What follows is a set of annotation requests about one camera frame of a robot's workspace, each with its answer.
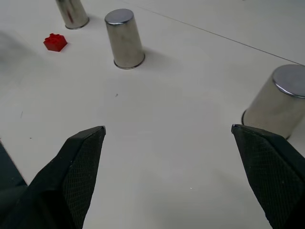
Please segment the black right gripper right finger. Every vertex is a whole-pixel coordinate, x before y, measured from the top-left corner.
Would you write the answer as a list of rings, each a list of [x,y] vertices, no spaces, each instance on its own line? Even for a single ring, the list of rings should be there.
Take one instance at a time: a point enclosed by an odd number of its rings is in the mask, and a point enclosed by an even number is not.
[[[274,229],[305,227],[305,158],[282,136],[234,124],[248,183]]]

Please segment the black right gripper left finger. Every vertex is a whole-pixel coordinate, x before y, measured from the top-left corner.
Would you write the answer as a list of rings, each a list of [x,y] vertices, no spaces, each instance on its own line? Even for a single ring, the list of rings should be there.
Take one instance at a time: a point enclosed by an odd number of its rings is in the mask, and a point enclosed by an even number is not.
[[[81,229],[94,192],[104,126],[71,136],[27,184],[0,149],[0,226],[3,229]]]

